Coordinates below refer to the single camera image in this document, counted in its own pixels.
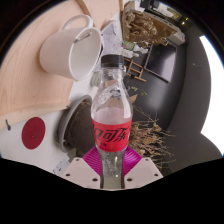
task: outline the bottle neck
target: bottle neck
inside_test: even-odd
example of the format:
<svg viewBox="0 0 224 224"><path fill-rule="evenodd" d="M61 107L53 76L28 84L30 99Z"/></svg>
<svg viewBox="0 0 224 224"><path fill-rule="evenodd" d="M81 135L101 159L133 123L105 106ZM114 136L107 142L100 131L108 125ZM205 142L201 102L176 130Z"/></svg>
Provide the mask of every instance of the bottle neck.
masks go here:
<svg viewBox="0 0 224 224"><path fill-rule="evenodd" d="M120 68L103 68L102 83L121 82L123 80L123 70Z"/></svg>

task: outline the bottle label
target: bottle label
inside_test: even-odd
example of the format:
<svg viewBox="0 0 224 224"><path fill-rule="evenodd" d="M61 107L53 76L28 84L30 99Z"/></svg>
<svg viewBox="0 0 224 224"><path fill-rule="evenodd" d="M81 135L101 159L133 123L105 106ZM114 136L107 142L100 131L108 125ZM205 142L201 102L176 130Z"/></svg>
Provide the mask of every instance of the bottle label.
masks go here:
<svg viewBox="0 0 224 224"><path fill-rule="evenodd" d="M128 145L132 120L116 125L101 124L92 119L96 145L106 152L118 152Z"/></svg>

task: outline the white plastic panel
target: white plastic panel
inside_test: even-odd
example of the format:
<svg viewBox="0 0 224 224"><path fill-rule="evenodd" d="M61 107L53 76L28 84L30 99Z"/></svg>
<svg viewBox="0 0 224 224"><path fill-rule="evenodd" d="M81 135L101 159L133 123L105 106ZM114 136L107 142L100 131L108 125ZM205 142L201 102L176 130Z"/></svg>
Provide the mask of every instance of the white plastic panel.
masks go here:
<svg viewBox="0 0 224 224"><path fill-rule="evenodd" d="M84 188L100 189L100 176L82 158L75 157L62 178Z"/></svg>
<svg viewBox="0 0 224 224"><path fill-rule="evenodd" d="M125 189L143 187L162 177L162 174L150 158L142 158L125 176Z"/></svg>

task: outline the red circle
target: red circle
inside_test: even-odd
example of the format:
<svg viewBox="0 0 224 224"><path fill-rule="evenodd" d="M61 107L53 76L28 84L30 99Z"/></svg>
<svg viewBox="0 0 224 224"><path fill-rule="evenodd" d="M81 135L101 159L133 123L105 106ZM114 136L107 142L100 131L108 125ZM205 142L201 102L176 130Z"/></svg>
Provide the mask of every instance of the red circle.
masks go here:
<svg viewBox="0 0 224 224"><path fill-rule="evenodd" d="M22 141L26 148L35 149L43 141L45 123L39 117L31 118L26 122L22 131Z"/></svg>

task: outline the pink object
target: pink object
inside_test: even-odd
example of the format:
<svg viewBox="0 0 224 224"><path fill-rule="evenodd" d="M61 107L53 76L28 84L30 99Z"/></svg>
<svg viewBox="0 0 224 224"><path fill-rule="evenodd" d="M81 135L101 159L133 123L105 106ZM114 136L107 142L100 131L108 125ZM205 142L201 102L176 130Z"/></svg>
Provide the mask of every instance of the pink object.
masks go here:
<svg viewBox="0 0 224 224"><path fill-rule="evenodd" d="M96 147L90 149L82 159L97 173L101 176L102 164L100 154Z"/></svg>
<svg viewBox="0 0 224 224"><path fill-rule="evenodd" d="M102 164L100 154L96 147L92 148L82 158L97 174L101 175ZM123 176L125 176L142 157L132 148L128 147L123 158Z"/></svg>

